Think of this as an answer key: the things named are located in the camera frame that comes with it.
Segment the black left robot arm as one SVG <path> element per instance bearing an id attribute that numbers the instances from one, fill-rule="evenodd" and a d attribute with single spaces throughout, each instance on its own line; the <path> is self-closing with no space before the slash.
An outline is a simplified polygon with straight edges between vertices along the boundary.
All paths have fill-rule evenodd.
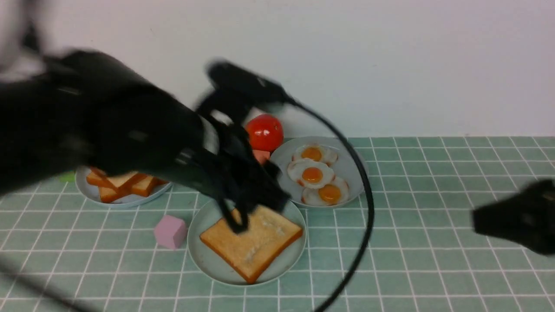
<path id="1" fill-rule="evenodd" d="M 207 75 L 213 89 L 196 109 L 97 51 L 50 58 L 44 73 L 1 85 L 1 194 L 89 166 L 198 190 L 235 233 L 259 205 L 282 212 L 280 170 L 256 160 L 242 122 L 283 100 L 283 88 L 223 59 Z"/>

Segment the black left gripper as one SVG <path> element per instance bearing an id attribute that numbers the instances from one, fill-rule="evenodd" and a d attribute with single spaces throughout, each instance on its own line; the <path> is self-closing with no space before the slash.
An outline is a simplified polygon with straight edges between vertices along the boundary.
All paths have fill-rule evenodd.
<path id="1" fill-rule="evenodd" d="M 215 200 L 234 233 L 263 206 L 282 214 L 290 199 L 278 183 L 279 168 L 256 160 L 246 131 L 193 116 L 163 124 L 151 172 Z"/>

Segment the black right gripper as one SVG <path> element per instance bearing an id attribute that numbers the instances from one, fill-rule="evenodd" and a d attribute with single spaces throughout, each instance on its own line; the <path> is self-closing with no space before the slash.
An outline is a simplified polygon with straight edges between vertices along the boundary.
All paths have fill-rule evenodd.
<path id="1" fill-rule="evenodd" d="M 474 232 L 510 241 L 540 255 L 555 253 L 555 186 L 536 180 L 518 193 L 472 209 Z"/>

